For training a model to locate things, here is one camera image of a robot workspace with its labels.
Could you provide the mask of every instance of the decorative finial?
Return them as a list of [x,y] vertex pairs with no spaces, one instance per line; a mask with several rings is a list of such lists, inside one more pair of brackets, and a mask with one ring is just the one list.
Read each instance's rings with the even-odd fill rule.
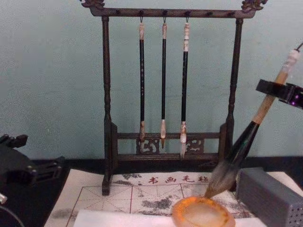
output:
[[103,9],[104,8],[103,2],[104,0],[85,0],[85,2],[82,3],[82,6],[85,8],[96,7],[98,9]]
[[261,10],[263,7],[261,4],[265,5],[268,0],[244,0],[242,2],[242,11],[244,13],[251,12],[252,10]]

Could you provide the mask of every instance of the dark wooden frame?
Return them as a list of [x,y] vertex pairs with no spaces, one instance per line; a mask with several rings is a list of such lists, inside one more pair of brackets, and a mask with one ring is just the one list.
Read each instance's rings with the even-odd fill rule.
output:
[[[234,128],[234,103],[238,80],[240,61],[241,34],[244,19],[253,18],[257,10],[262,9],[261,4],[266,0],[243,1],[242,10],[204,10],[204,9],[119,9],[105,8],[104,0],[86,0],[82,5],[89,8],[92,15],[102,17],[103,27],[103,79],[104,79],[104,149],[105,149],[105,172],[102,183],[102,194],[109,195],[111,176],[119,163],[134,163],[142,161],[162,162],[164,165],[169,160],[179,160],[188,164],[197,164],[205,168],[215,167],[222,160],[232,146]],[[109,17],[198,17],[198,18],[235,18],[236,32],[232,59],[232,73],[230,83],[230,96],[228,104],[228,115],[226,122],[221,125],[220,132],[216,133],[188,133],[187,140],[190,142],[184,160],[180,160],[179,154],[161,154],[149,151],[140,153],[138,149],[138,133],[118,133],[117,126],[112,123],[110,116],[110,51],[109,51]],[[179,139],[179,133],[167,133],[166,139]],[[204,153],[203,144],[205,139],[218,139],[219,148],[217,153]],[[118,140],[136,140],[136,154],[118,154]],[[145,140],[159,147],[160,134],[146,133]],[[202,144],[197,151],[192,151],[193,141]]]

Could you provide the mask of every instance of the teal wall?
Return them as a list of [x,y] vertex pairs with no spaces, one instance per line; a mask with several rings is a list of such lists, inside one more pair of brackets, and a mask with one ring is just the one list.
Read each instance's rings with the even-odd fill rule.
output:
[[[241,0],[105,0],[107,7],[240,9]],[[269,0],[244,21],[234,139],[250,122],[288,52],[303,41],[301,0]],[[30,158],[104,157],[101,18],[78,0],[7,1],[0,8],[0,133],[27,134]],[[159,132],[162,18],[144,18],[146,131]],[[185,19],[168,18],[167,131],[179,132]],[[219,131],[227,116],[234,19],[190,19],[187,131]],[[138,18],[110,19],[112,119],[120,132],[138,132]],[[289,82],[303,86],[302,59]],[[303,112],[275,102],[250,156],[303,154]],[[119,144],[120,153],[134,152]],[[217,144],[208,142],[208,152]],[[179,152],[178,142],[165,152]]]

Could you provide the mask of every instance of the large calligraphy brush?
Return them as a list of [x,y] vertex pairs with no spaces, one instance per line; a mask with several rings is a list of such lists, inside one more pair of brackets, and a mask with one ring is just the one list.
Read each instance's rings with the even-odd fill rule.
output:
[[164,141],[166,136],[166,125],[165,125],[165,77],[166,77],[166,31],[167,25],[165,23],[166,18],[164,18],[164,23],[162,27],[162,113],[161,113],[161,144],[164,148]]
[[[301,46],[302,45],[300,45],[297,49],[290,51],[286,62],[283,64],[275,80],[276,83],[285,83],[290,70],[299,59],[299,48]],[[236,180],[238,170],[250,151],[250,147],[254,141],[258,128],[268,113],[274,100],[274,96],[266,95],[252,121],[240,135],[238,140],[234,143],[229,155],[213,170],[205,197],[211,198],[224,192],[225,190],[231,189]]]
[[189,23],[188,18],[184,27],[183,44],[183,74],[182,74],[182,106],[181,106],[181,159],[186,152],[186,88],[187,88],[187,60],[188,60]]
[[145,128],[144,128],[144,24],[143,18],[140,17],[139,34],[140,34],[140,151],[144,150]]

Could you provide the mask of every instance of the perforated gray box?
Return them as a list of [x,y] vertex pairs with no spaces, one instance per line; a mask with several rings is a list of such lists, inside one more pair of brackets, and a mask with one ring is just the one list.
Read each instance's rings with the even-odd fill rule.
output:
[[268,227],[303,227],[303,197],[262,168],[240,170],[236,197]]

